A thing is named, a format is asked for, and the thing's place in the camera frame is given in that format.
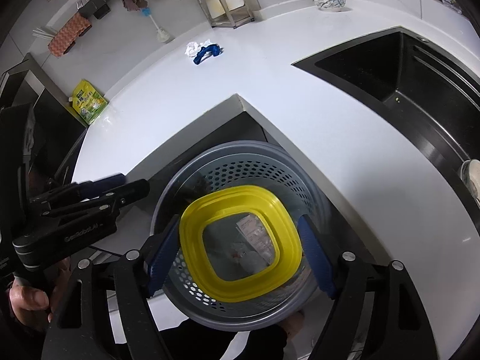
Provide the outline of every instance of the black cable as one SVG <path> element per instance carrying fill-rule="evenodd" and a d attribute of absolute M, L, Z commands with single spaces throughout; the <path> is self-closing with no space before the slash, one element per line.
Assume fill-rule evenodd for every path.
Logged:
<path fill-rule="evenodd" d="M 89 248 L 90 248 L 90 249 L 93 249 L 93 250 L 95 250 L 95 251 L 102 251 L 102 252 L 111 254 L 112 256 L 117 256 L 117 257 L 121 257 L 121 256 L 122 256 L 121 254 L 117 254 L 117 253 L 114 253 L 114 252 L 112 252 L 112 251 L 108 251 L 108 250 L 102 249 L 101 247 L 96 247 L 96 246 L 90 245 Z"/>

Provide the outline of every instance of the blue gripper pad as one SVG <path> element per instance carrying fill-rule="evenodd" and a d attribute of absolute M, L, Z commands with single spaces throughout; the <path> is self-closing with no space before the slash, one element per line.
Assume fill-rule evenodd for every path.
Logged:
<path fill-rule="evenodd" d="M 180 248 L 179 224 L 180 221 L 178 220 L 170 229 L 165 229 L 165 231 L 168 231 L 168 234 L 148 266 L 147 271 L 150 281 L 148 282 L 147 290 L 150 296 L 153 296 L 155 291 L 162 288 L 172 267 L 173 260 L 177 256 Z"/>
<path fill-rule="evenodd" d="M 329 298 L 333 298 L 337 293 L 337 288 L 333 283 L 332 265 L 315 237 L 314 230 L 304 216 L 301 216 L 298 220 L 297 230 L 298 235 L 300 235 L 303 253 L 317 279 L 318 288 L 326 292 Z"/>

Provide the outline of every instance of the crumpled paper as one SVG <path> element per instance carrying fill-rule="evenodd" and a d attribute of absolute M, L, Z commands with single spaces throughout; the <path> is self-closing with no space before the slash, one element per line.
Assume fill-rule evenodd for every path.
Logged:
<path fill-rule="evenodd" d="M 185 55 L 189 56 L 190 58 L 195 58 L 198 54 L 198 52 L 202 49 L 202 47 L 207 47 L 209 45 L 213 44 L 210 39 L 205 40 L 205 42 L 202 42 L 200 44 L 196 42 L 190 42 L 187 44 L 187 50 L 185 51 Z"/>

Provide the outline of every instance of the yellow seasoning packet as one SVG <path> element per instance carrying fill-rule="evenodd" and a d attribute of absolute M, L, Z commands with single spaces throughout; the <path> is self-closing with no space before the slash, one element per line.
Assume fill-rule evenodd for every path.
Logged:
<path fill-rule="evenodd" d="M 84 79 L 73 90 L 71 101 L 73 109 L 89 126 L 108 104 L 92 84 Z"/>

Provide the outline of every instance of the white bowl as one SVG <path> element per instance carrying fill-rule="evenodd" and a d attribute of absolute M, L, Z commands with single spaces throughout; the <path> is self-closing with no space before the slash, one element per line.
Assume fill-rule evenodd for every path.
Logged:
<path fill-rule="evenodd" d="M 313 0 L 322 11 L 339 12 L 345 6 L 346 0 Z"/>

